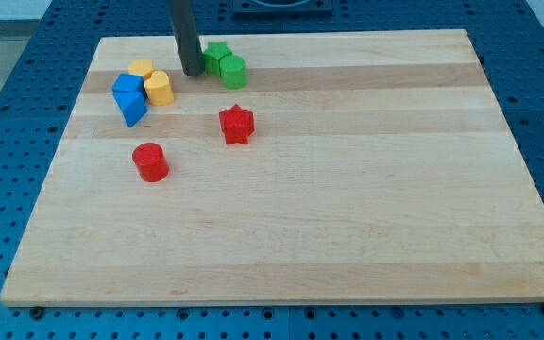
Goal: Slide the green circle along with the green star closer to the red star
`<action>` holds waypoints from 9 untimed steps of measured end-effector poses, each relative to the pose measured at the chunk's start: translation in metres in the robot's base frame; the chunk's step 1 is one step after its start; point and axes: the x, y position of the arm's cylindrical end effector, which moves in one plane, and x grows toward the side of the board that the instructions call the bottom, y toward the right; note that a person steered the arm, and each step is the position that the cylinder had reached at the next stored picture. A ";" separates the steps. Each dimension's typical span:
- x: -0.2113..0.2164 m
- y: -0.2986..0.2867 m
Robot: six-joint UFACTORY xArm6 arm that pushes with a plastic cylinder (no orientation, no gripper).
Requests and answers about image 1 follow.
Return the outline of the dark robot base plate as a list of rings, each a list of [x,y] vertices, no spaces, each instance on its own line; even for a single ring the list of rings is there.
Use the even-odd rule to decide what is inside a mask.
[[[231,0],[232,15],[330,14],[333,0]]]

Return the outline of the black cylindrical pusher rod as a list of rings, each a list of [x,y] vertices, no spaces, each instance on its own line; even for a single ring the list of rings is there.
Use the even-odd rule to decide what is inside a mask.
[[[205,72],[205,62],[192,1],[167,0],[167,7],[183,72],[199,77]]]

